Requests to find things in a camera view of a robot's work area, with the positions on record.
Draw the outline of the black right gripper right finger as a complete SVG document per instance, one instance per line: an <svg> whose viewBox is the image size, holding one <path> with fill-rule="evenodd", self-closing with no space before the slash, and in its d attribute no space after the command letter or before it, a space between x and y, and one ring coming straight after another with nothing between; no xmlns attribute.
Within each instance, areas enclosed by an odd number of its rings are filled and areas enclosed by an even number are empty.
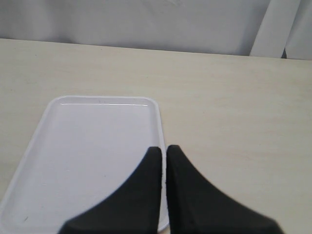
<svg viewBox="0 0 312 234"><path fill-rule="evenodd" d="M173 234L281 234L278 223L210 183L178 145L166 153L166 196Z"/></svg>

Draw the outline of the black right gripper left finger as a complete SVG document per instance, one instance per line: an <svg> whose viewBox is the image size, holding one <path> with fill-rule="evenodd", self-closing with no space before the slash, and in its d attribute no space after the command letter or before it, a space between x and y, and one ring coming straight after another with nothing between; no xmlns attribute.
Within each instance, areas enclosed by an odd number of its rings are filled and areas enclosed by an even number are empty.
<svg viewBox="0 0 312 234"><path fill-rule="evenodd" d="M127 180L110 196L61 227L61 234L156 234L162 190L162 152L148 148Z"/></svg>

